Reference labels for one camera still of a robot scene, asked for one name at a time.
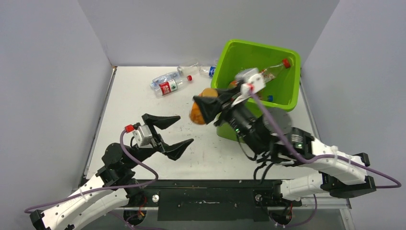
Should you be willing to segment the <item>green plastic bin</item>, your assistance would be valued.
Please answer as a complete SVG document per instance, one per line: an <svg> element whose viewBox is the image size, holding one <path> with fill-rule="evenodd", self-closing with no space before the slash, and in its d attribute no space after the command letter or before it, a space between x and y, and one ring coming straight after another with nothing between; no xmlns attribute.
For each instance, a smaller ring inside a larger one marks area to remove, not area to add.
<svg viewBox="0 0 406 230"><path fill-rule="evenodd" d="M290 68L268 82L258 96L265 107L278 107L290 112L298 101L301 57L287 48L238 39L229 40L218 60L211 87L226 89L239 72L250 68L263 70L280 64L283 59L289 61Z"/></svg>

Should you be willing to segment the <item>clear bottle silver cap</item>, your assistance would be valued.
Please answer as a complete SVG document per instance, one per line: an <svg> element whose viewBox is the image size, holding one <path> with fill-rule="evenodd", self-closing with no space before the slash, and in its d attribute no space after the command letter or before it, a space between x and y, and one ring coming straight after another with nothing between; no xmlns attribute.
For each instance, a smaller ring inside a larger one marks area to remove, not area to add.
<svg viewBox="0 0 406 230"><path fill-rule="evenodd" d="M195 75L199 72L200 65L198 62L182 63L177 67L177 71L181 76L187 77Z"/></svg>

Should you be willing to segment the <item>clear bottle red cap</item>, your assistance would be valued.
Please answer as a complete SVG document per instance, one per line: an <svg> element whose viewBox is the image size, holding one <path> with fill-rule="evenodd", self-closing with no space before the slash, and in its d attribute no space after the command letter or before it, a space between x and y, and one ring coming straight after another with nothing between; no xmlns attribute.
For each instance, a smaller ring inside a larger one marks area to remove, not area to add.
<svg viewBox="0 0 406 230"><path fill-rule="evenodd" d="M284 58L280 63L261 70L260 74L263 76L264 82L268 83L276 79L281 73L285 72L290 67L290 61L287 58Z"/></svg>

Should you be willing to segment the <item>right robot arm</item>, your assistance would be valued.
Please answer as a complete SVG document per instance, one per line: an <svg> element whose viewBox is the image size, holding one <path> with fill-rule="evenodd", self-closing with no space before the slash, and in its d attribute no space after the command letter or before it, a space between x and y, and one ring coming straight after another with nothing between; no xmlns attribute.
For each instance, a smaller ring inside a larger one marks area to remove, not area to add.
<svg viewBox="0 0 406 230"><path fill-rule="evenodd" d="M190 118L197 124L228 124L237 141L243 141L254 152L255 161L315 171L276 182L271 191L273 203L283 205L288 200L321 193L354 198L376 191L373 177L367 174L370 162L366 153L348 155L322 143L310 133L292 127L288 113L279 108L269 108L257 117L245 103L236 103L237 96L236 89L206 89L193 97Z"/></svg>

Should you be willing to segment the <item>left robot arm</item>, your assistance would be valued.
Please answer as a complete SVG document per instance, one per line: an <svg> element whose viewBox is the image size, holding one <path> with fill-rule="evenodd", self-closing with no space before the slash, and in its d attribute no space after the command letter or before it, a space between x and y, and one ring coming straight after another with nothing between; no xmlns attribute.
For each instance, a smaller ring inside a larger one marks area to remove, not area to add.
<svg viewBox="0 0 406 230"><path fill-rule="evenodd" d="M29 207L33 227L37 230L79 230L93 220L118 207L138 206L143 188L158 180L158 173L144 161L159 152L176 161L194 141L192 138L172 145L156 131L180 120L179 115L142 115L143 124L127 125L119 142L107 146L104 165L67 198Z"/></svg>

